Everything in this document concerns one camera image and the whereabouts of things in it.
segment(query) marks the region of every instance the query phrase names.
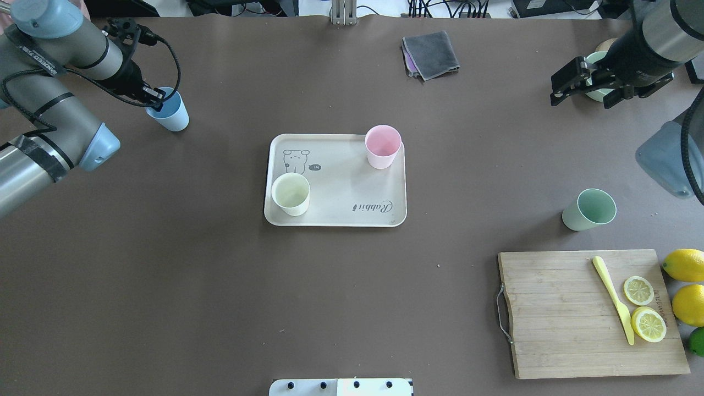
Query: cutting board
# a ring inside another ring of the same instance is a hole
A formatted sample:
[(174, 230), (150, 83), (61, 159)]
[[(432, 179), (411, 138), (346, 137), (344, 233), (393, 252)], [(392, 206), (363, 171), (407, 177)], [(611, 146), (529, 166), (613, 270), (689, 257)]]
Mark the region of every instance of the cutting board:
[[(616, 292), (634, 275), (655, 290), (648, 304), (667, 324), (660, 342), (636, 335), (629, 345), (614, 304), (591, 259), (601, 256)], [(504, 252), (505, 286), (516, 378), (570, 378), (688, 374), (689, 364), (654, 250)]]

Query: lemon slice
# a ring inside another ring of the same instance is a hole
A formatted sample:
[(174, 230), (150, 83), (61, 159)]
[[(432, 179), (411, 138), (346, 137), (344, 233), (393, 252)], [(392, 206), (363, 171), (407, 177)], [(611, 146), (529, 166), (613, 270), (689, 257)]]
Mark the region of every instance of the lemon slice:
[(635, 305), (648, 305), (653, 301), (655, 294), (653, 286), (645, 278), (632, 276), (623, 283), (623, 293)]
[(633, 331), (645, 341), (659, 342), (665, 338), (667, 326), (660, 314), (650, 307), (638, 307), (631, 315)]

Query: knife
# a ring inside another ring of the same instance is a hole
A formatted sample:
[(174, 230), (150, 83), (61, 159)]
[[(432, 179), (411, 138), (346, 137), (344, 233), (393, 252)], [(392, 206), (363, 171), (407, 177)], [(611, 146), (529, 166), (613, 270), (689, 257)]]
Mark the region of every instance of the knife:
[(631, 327), (631, 312), (628, 310), (628, 307), (626, 307), (626, 304), (622, 303), (621, 300), (619, 300), (618, 295), (616, 295), (616, 289), (614, 289), (614, 284), (611, 281), (609, 270), (606, 269), (604, 259), (599, 256), (594, 256), (591, 262), (594, 264), (596, 272), (599, 273), (599, 278), (601, 278), (601, 281), (604, 282), (604, 286), (606, 286), (606, 290), (608, 290), (611, 300), (616, 306), (616, 311), (618, 312), (618, 316), (621, 318), (621, 324), (623, 325), (623, 331), (626, 333), (628, 343), (633, 345), (635, 342), (635, 337), (633, 334), (633, 328)]

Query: cartoon illustration on tray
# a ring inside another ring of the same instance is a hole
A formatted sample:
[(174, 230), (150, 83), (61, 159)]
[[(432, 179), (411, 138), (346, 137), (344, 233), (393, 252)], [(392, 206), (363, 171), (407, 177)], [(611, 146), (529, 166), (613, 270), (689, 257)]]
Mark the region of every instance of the cartoon illustration on tray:
[[(308, 162), (308, 155), (310, 150), (284, 150), (284, 166), (286, 166), (286, 173), (295, 172), (303, 175), (306, 171), (306, 163)], [(322, 166), (314, 163), (309, 165), (308, 169), (311, 171), (319, 171)]]
[(352, 211), (358, 211), (358, 212), (373, 212), (373, 211), (378, 211), (379, 213), (388, 213), (394, 208), (394, 204), (389, 201), (382, 201), (379, 204), (354, 204), (352, 206)]

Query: folded cloth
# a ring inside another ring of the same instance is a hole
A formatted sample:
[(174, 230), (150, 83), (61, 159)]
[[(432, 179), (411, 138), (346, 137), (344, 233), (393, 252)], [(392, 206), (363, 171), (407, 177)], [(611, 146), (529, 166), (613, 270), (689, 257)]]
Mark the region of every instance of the folded cloth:
[(424, 81), (428, 81), (460, 69), (450, 37), (444, 30), (429, 35), (404, 37), (401, 41), (409, 77), (420, 75)]

